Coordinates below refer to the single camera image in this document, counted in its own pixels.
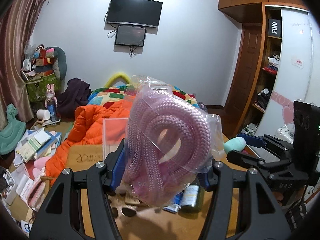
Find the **green storage box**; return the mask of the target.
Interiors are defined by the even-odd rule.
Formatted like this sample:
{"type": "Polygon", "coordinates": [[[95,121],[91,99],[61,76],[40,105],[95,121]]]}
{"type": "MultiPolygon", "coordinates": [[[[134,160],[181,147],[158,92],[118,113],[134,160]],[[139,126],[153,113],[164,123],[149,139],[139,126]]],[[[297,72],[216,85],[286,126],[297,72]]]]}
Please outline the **green storage box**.
{"type": "Polygon", "coordinates": [[[47,85],[54,84],[54,91],[59,92],[61,89],[61,81],[57,79],[55,74],[50,74],[41,78],[25,81],[30,102],[42,101],[46,98],[47,85]]]}

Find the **teal rocking horse toy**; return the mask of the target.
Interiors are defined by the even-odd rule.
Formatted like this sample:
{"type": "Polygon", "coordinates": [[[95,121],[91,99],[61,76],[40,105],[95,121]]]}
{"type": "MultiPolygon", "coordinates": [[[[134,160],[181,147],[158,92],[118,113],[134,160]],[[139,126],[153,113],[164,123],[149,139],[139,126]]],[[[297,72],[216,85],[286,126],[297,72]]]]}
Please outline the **teal rocking horse toy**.
{"type": "Polygon", "coordinates": [[[26,129],[26,123],[16,119],[17,108],[11,103],[7,106],[7,126],[1,131],[1,155],[6,155],[13,151],[21,140],[26,129]]]}

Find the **blue Max staples box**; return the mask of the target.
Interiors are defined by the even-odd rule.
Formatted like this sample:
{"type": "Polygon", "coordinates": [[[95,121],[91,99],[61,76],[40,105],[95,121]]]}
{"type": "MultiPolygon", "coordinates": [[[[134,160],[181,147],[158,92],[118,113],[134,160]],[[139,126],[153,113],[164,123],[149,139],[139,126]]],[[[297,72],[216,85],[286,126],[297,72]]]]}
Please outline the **blue Max staples box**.
{"type": "Polygon", "coordinates": [[[183,192],[178,193],[169,203],[169,205],[164,206],[163,210],[167,211],[169,213],[173,213],[176,214],[178,213],[179,209],[180,209],[180,202],[182,200],[183,197],[183,192]]]}

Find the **clear plastic storage box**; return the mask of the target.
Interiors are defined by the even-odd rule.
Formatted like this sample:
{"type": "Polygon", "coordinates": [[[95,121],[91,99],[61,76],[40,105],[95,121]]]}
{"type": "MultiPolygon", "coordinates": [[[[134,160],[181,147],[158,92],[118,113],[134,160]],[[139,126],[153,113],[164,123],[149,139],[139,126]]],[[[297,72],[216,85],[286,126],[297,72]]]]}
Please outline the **clear plastic storage box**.
{"type": "Polygon", "coordinates": [[[103,119],[103,158],[108,162],[108,156],[116,152],[123,141],[120,150],[126,149],[126,127],[128,118],[104,118],[103,119]]]}

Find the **orange puffer jacket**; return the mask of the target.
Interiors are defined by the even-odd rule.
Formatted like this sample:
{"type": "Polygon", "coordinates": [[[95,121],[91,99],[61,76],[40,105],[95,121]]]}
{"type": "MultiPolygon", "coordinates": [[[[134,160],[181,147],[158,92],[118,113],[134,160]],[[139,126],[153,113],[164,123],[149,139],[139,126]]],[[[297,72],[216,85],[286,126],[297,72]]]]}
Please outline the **orange puffer jacket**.
{"type": "Polygon", "coordinates": [[[86,105],[75,110],[67,139],[46,162],[46,176],[57,178],[64,168],[80,171],[103,160],[103,119],[128,118],[132,103],[119,100],[106,106],[86,105]]]}

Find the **grey plush toy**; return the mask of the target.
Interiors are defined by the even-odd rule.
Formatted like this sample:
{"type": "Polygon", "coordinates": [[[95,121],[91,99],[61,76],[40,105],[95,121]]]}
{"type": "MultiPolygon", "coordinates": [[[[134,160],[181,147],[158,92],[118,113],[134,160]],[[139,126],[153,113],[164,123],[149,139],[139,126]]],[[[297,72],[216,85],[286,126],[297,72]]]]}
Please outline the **grey plush toy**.
{"type": "Polygon", "coordinates": [[[54,49],[54,64],[53,72],[56,78],[62,81],[67,73],[67,60],[65,52],[60,47],[53,47],[54,49]]]}

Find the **wooden wardrobe shelf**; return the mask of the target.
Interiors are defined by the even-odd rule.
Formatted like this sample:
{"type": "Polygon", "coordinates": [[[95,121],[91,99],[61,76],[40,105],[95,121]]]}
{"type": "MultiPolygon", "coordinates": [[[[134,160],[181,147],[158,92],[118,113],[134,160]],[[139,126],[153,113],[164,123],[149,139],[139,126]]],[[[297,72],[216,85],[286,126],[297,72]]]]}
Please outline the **wooden wardrobe shelf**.
{"type": "MultiPolygon", "coordinates": [[[[247,112],[238,132],[248,124],[259,125],[266,115],[269,98],[258,98],[258,94],[265,88],[272,91],[275,87],[278,70],[271,68],[268,59],[272,56],[281,56],[281,46],[284,44],[284,18],[281,10],[284,7],[293,7],[296,12],[303,12],[306,5],[302,0],[219,0],[218,9],[237,22],[257,24],[262,26],[261,47],[258,67],[253,87],[247,103],[247,112]],[[268,20],[281,20],[281,38],[268,36],[268,20]]],[[[222,113],[222,125],[225,124],[225,108],[222,113]]]]}

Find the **mint green oval object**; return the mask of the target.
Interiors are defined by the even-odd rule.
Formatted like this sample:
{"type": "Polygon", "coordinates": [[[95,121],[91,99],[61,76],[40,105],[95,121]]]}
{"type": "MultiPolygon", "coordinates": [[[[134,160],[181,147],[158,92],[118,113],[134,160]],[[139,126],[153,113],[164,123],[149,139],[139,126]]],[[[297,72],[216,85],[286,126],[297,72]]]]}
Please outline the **mint green oval object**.
{"type": "Polygon", "coordinates": [[[223,147],[226,154],[228,154],[231,151],[241,152],[246,147],[246,141],[242,137],[234,137],[225,142],[223,147]]]}

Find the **white mug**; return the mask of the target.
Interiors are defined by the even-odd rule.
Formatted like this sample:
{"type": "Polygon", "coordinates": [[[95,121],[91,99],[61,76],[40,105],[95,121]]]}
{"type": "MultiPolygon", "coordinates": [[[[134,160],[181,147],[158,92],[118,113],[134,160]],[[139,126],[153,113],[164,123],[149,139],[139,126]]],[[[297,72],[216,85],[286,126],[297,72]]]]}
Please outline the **white mug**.
{"type": "Polygon", "coordinates": [[[51,118],[51,113],[49,110],[47,109],[39,109],[37,112],[36,112],[36,116],[39,120],[44,120],[44,121],[47,121],[51,118]]]}

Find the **large black wall monitor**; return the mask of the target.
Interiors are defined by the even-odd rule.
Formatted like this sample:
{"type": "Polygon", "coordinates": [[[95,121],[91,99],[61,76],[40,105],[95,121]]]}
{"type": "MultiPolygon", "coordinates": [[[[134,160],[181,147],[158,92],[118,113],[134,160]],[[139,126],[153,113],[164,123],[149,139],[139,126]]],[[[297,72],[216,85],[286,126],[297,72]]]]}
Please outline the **large black wall monitor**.
{"type": "Polygon", "coordinates": [[[111,0],[106,23],[158,28],[162,6],[153,0],[111,0]]]}

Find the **dark purple clothing pile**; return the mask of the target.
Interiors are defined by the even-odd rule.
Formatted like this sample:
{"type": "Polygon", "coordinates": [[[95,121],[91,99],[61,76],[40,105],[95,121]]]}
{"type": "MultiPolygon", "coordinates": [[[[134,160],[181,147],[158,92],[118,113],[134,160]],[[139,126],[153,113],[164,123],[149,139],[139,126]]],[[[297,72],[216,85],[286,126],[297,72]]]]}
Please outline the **dark purple clothing pile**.
{"type": "Polygon", "coordinates": [[[73,118],[79,106],[85,106],[91,95],[90,84],[79,78],[70,79],[67,89],[57,96],[57,112],[63,118],[73,118]]]}

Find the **black FiiO box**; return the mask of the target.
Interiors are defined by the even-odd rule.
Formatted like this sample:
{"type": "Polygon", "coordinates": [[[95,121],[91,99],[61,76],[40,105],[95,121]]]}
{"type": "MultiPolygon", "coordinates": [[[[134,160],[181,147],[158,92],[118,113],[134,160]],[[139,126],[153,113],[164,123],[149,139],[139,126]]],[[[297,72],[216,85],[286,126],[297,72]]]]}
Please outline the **black FiiO box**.
{"type": "Polygon", "coordinates": [[[281,38],[281,20],[268,20],[268,36],[281,38]]]}

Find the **yellow curved pillow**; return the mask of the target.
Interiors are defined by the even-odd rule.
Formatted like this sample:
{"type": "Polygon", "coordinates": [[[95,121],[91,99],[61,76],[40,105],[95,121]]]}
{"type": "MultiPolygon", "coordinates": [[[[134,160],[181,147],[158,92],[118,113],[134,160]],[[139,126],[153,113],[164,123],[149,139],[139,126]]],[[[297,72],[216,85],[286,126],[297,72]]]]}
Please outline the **yellow curved pillow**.
{"type": "Polygon", "coordinates": [[[118,72],[114,75],[112,75],[108,81],[105,83],[104,87],[112,87],[115,85],[117,82],[122,82],[124,84],[129,84],[130,83],[130,77],[126,75],[124,72],[118,72]]]}

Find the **brown wooden door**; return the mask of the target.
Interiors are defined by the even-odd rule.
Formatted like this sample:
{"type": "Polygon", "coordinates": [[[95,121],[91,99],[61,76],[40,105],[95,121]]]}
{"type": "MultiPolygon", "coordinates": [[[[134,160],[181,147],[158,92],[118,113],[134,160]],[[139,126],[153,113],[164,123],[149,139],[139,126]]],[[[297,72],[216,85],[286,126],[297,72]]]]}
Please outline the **brown wooden door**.
{"type": "Polygon", "coordinates": [[[236,134],[247,112],[247,103],[253,87],[261,47],[262,26],[246,24],[242,27],[238,60],[225,104],[226,119],[223,132],[236,134]]]}

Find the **stack of books and papers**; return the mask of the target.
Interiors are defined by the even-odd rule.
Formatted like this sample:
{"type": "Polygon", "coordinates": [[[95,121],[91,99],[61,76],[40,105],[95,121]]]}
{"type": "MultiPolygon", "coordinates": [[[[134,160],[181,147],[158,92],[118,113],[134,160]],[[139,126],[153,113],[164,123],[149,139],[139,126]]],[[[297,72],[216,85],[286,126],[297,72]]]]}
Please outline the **stack of books and papers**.
{"type": "Polygon", "coordinates": [[[30,160],[37,160],[42,157],[51,157],[55,154],[56,148],[61,141],[61,133],[46,131],[41,128],[37,131],[28,129],[18,142],[15,148],[15,167],[30,160]]]}

